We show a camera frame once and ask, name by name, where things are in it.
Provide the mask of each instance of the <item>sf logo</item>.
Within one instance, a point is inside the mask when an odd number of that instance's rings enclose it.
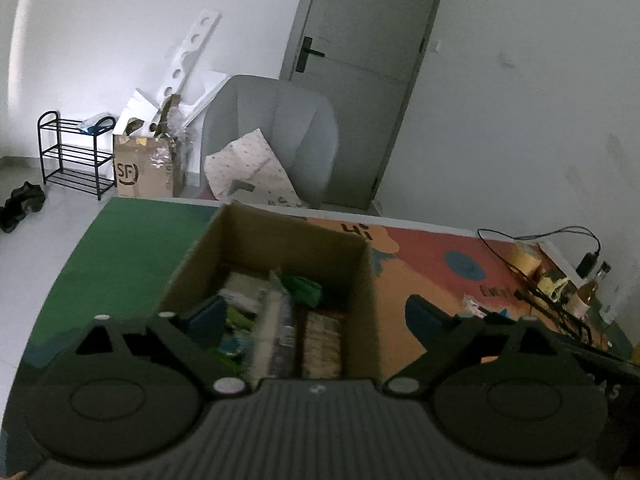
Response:
[[[118,182],[123,186],[133,186],[137,181],[140,173],[137,164],[123,164],[119,162],[116,165],[118,171]]]

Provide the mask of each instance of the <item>small box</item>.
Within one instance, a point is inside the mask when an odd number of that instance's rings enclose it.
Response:
[[[188,311],[222,287],[230,271],[305,276],[330,291],[346,318],[340,342],[343,378],[381,381],[370,247],[355,234],[232,203],[215,215],[174,274],[159,311]]]
[[[182,192],[178,140],[114,135],[113,159],[120,196],[171,198]]]

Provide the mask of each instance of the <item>black metal shoe rack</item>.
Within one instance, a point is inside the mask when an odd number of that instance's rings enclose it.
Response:
[[[38,146],[40,149],[40,169],[42,170],[42,180],[46,184],[52,182],[60,186],[70,187],[90,193],[102,199],[105,192],[115,186],[115,181],[105,178],[98,173],[98,169],[113,160],[113,154],[98,150],[98,137],[110,132],[115,126],[115,119],[105,117],[96,124],[94,134],[80,132],[78,125],[82,121],[73,121],[60,118],[57,111],[50,111],[42,114],[38,119]],[[42,149],[42,132],[49,130],[56,133],[56,143],[46,149]],[[62,134],[76,134],[85,137],[92,137],[93,148],[75,146],[62,142]],[[47,173],[44,167],[45,158],[55,158],[58,160],[58,168]],[[87,166],[90,171],[79,171],[65,167],[65,162],[72,165]]]

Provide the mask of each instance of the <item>door handle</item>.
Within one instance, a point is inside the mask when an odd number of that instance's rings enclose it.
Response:
[[[300,49],[300,56],[298,57],[298,63],[296,64],[296,72],[304,72],[306,68],[306,59],[309,57],[309,54],[312,56],[324,57],[324,52],[320,52],[318,50],[313,50],[311,48],[311,43],[313,38],[305,36],[305,39],[302,40],[302,48]]]

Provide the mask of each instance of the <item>gray door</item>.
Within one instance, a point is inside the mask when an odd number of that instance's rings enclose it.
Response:
[[[312,0],[303,49],[317,54],[302,52],[291,80],[324,94],[335,109],[340,149],[327,202],[369,204],[434,1]]]

